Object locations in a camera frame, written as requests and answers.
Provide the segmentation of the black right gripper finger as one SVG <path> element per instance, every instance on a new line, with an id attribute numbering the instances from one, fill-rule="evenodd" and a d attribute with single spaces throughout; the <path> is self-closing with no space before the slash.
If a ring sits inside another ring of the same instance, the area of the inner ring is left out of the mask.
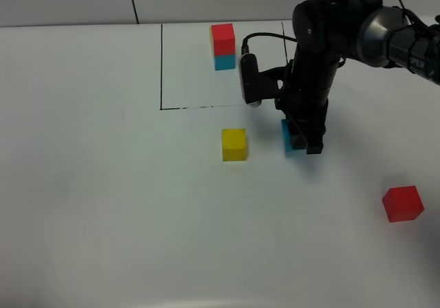
<path id="1" fill-rule="evenodd" d="M 323 136 L 324 131 L 322 129 L 314 129 L 306 132 L 305 138 L 307 141 L 306 153 L 308 155 L 321 154 L 323 150 Z"/>
<path id="2" fill-rule="evenodd" d="M 294 124 L 290 124 L 290 142 L 292 149 L 305 149 L 307 142 Z"/>

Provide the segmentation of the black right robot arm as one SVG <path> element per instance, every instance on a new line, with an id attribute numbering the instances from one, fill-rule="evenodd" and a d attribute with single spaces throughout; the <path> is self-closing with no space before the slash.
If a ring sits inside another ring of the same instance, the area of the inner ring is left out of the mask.
<path id="1" fill-rule="evenodd" d="M 426 25 L 403 5 L 382 0 L 306 0 L 292 14 L 294 58 L 281 69 L 275 97 L 291 151 L 320 154 L 329 91 L 352 59 L 369 67 L 402 68 L 439 83 L 439 25 Z"/>

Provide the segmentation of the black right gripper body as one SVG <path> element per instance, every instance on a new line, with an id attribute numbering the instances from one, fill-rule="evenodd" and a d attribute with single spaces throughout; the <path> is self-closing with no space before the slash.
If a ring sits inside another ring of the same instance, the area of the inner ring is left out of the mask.
<path id="1" fill-rule="evenodd" d="M 283 85 L 276 94 L 278 106 L 286 110 L 303 132 L 326 132 L 331 63 L 321 58 L 295 58 L 284 67 L 261 72 Z"/>

